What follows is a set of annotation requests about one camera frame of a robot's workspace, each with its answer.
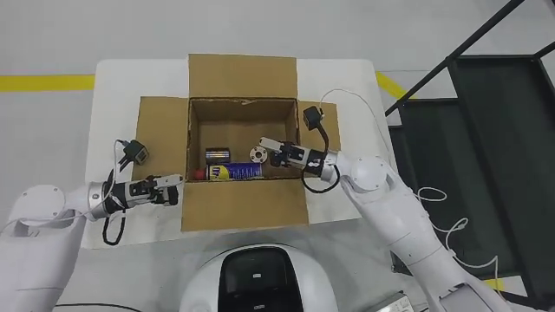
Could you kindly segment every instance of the white cable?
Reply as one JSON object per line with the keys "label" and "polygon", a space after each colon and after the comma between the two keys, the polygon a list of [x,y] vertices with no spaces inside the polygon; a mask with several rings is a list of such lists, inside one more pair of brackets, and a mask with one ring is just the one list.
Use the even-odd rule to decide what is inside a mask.
{"label": "white cable", "polygon": [[[72,220],[72,219],[77,219],[80,218],[86,214],[91,213],[92,211],[96,210],[97,207],[101,206],[104,204],[104,201],[106,201],[107,198],[110,197],[110,194],[112,193],[112,189],[114,188],[115,185],[115,180],[117,178],[117,175],[119,173],[119,169],[118,169],[118,162],[117,162],[117,158],[116,158],[116,154],[115,154],[115,147],[117,145],[118,142],[121,142],[121,140],[116,140],[114,141],[114,176],[112,178],[112,183],[110,184],[110,187],[108,188],[108,192],[106,193],[106,195],[102,198],[101,202],[96,205],[95,207],[91,208],[90,210],[80,213],[79,215],[73,216],[73,217],[69,217],[69,218],[60,218],[60,219],[52,219],[52,218],[18,218],[18,219],[13,219],[11,221],[9,221],[0,231],[0,235],[2,235],[2,233],[6,230],[6,228],[8,228],[9,225],[17,222],[17,221],[33,221],[33,222],[44,222],[42,224],[40,224],[39,226],[44,226],[46,224],[51,224],[54,222],[65,222],[68,220]],[[63,207],[62,210],[65,209],[66,206],[66,201],[64,199],[63,201]]]}
{"label": "white cable", "polygon": [[[423,196],[421,196],[421,192],[422,192],[422,191],[434,191],[434,192],[438,192],[438,193],[443,194],[443,197],[442,197],[442,198],[424,198]],[[430,202],[435,202],[435,203],[436,203],[436,202],[439,202],[439,201],[447,200],[447,194],[446,194],[444,191],[442,191],[441,189],[433,188],[433,187],[422,187],[422,188],[419,189],[418,192],[415,194],[415,197],[417,197],[417,198],[420,200],[420,203],[422,203],[422,200],[430,201]],[[457,227],[456,229],[453,229],[453,231],[461,231],[461,230],[465,229],[465,226],[467,226],[467,224],[468,224],[468,218],[461,218],[460,221],[463,220],[463,219],[465,219],[466,222],[460,224],[459,227]],[[435,224],[434,224],[431,220],[430,220],[430,223],[432,224],[432,227],[433,227],[434,229],[436,229],[437,231],[439,231],[439,232],[443,232],[443,233],[448,233],[448,232],[449,232],[449,231],[443,230],[442,228],[439,228],[439,227],[435,226]]]}
{"label": "white cable", "polygon": [[[439,192],[439,193],[443,194],[443,197],[442,198],[423,198],[423,197],[421,197],[420,194],[421,194],[421,191],[425,191],[425,190]],[[422,200],[431,201],[431,202],[438,202],[438,201],[447,200],[447,194],[444,191],[442,191],[440,189],[433,188],[433,187],[422,187],[418,190],[418,192],[415,194],[415,196],[418,198],[418,200],[420,200],[420,202],[422,202]],[[457,257],[457,253],[455,253],[455,251],[452,250],[451,247],[449,247],[449,237],[451,236],[452,233],[465,229],[465,227],[468,225],[468,218],[463,217],[463,218],[459,219],[457,222],[455,222],[455,224],[453,224],[451,229],[449,229],[448,231],[444,231],[443,229],[440,229],[440,228],[436,227],[434,225],[434,223],[432,223],[431,220],[430,220],[430,223],[432,224],[432,227],[434,229],[436,229],[437,231],[447,233],[447,235],[445,236],[445,247],[447,248],[447,250],[449,252],[451,252],[451,254],[453,255],[454,260],[456,260],[459,264],[464,265],[468,268],[472,268],[472,269],[483,269],[483,268],[486,268],[486,267],[490,266],[491,264],[495,263],[495,270],[494,270],[495,290],[496,290],[497,294],[501,297],[501,299],[503,299],[505,301],[505,297],[503,297],[503,295],[501,295],[500,287],[499,287],[499,257],[498,256],[493,257],[492,260],[490,260],[489,262],[484,263],[482,265],[471,265],[469,263],[465,263],[462,260],[460,260]]]}
{"label": "white cable", "polygon": [[388,142],[385,140],[385,136],[383,136],[382,130],[380,129],[380,125],[378,124],[378,120],[375,117],[374,110],[372,110],[372,107],[370,106],[370,104],[368,104],[368,102],[364,98],[362,98],[361,95],[359,95],[358,93],[355,93],[353,91],[343,89],[343,88],[332,88],[329,91],[327,91],[324,95],[322,95],[322,98],[320,98],[320,104],[318,105],[318,108],[320,109],[320,113],[322,114],[322,118],[325,116],[325,114],[323,113],[323,110],[322,110],[322,102],[323,102],[324,98],[328,94],[336,92],[336,91],[341,91],[341,92],[353,94],[354,96],[358,97],[358,99],[362,100],[366,104],[366,106],[368,107],[368,109],[372,113],[372,116],[374,116],[375,126],[377,127],[378,132],[380,133],[380,136],[382,137],[383,145],[385,145],[385,149],[388,151],[388,161],[389,161],[389,163],[391,163],[391,159],[390,159],[391,151],[389,151]]}

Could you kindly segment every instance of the open cardboard box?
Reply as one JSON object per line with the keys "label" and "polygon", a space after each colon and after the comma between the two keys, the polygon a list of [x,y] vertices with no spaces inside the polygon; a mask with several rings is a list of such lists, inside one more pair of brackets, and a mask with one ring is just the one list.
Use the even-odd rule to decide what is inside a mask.
{"label": "open cardboard box", "polygon": [[[260,138],[298,144],[297,100],[285,98],[192,98],[189,101],[189,143],[186,182],[206,168],[205,151],[228,147],[233,162],[250,162],[251,149]],[[264,163],[256,179],[299,178],[300,171]]]}
{"label": "open cardboard box", "polygon": [[[190,98],[143,97],[136,139],[150,152],[133,178],[185,176],[182,231],[267,228],[308,224],[300,171],[263,164],[263,176],[246,181],[198,181],[205,149],[229,147],[232,162],[249,162],[261,137],[323,149],[309,132],[303,110],[317,105],[297,99],[295,58],[190,55]],[[339,150],[335,104],[323,104],[330,149]]]}

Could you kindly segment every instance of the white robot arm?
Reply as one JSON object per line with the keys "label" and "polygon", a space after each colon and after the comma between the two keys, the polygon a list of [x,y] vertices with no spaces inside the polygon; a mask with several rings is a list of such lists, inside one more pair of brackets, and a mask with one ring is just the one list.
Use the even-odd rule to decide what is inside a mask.
{"label": "white robot arm", "polygon": [[426,294],[430,312],[511,311],[495,291],[459,266],[435,235],[413,191],[383,159],[349,159],[341,152],[267,138],[260,146],[271,152],[273,165],[295,166],[339,184],[388,249],[407,265]]}
{"label": "white robot arm", "polygon": [[50,312],[74,271],[87,220],[146,203],[176,205],[183,182],[177,174],[115,184],[111,178],[67,194],[38,185],[17,198],[0,237],[2,311]]}

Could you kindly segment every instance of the yellow floor line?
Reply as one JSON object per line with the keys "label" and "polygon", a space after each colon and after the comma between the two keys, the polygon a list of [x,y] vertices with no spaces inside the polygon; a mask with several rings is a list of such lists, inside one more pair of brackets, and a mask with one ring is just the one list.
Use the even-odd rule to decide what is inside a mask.
{"label": "yellow floor line", "polygon": [[[503,280],[500,278],[498,279],[499,283],[499,290],[505,290],[505,284],[503,283]],[[495,280],[485,280],[484,281],[485,284],[487,284],[488,286],[490,286],[492,289],[495,289]]]}
{"label": "yellow floor line", "polygon": [[0,75],[0,93],[90,90],[94,87],[94,75]]}
{"label": "yellow floor line", "polygon": [[[381,72],[376,72],[375,76],[378,85],[394,98],[399,99],[407,92]],[[0,75],[0,93],[91,90],[94,87],[94,75]]]}
{"label": "yellow floor line", "polygon": [[379,71],[375,72],[375,78],[378,80],[378,86],[381,89],[388,92],[389,95],[393,96],[397,100],[401,98],[407,91],[403,87],[399,86],[395,81],[391,80],[386,75]]}

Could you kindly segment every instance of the table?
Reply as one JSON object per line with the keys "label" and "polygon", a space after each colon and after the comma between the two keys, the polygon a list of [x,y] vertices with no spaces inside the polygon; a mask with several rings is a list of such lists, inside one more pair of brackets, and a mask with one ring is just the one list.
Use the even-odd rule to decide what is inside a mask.
{"label": "table", "polygon": [[[332,88],[348,89],[362,96],[377,116],[375,121],[366,105],[351,94],[335,92],[325,99],[326,102],[337,104],[342,150],[352,157],[380,155],[395,164],[375,70],[370,61],[297,59],[297,85],[298,99],[301,101],[320,101],[322,95]],[[188,92],[187,59],[100,62],[95,76],[86,181],[105,180],[113,166],[114,140],[134,138],[141,96],[186,98]],[[376,123],[387,143],[383,142]],[[130,180],[131,171],[128,167],[118,180]],[[318,180],[309,183],[316,188],[325,186]],[[310,224],[360,217],[340,188],[318,195],[307,191],[306,201]],[[197,237],[203,233],[181,232],[180,222],[180,205],[136,207],[127,211],[127,225],[121,244],[144,244]],[[111,229],[115,232],[119,229],[118,223],[119,221],[115,220],[115,224],[111,224]],[[102,224],[103,222],[87,224],[82,241],[83,248],[108,248],[101,239]]]}

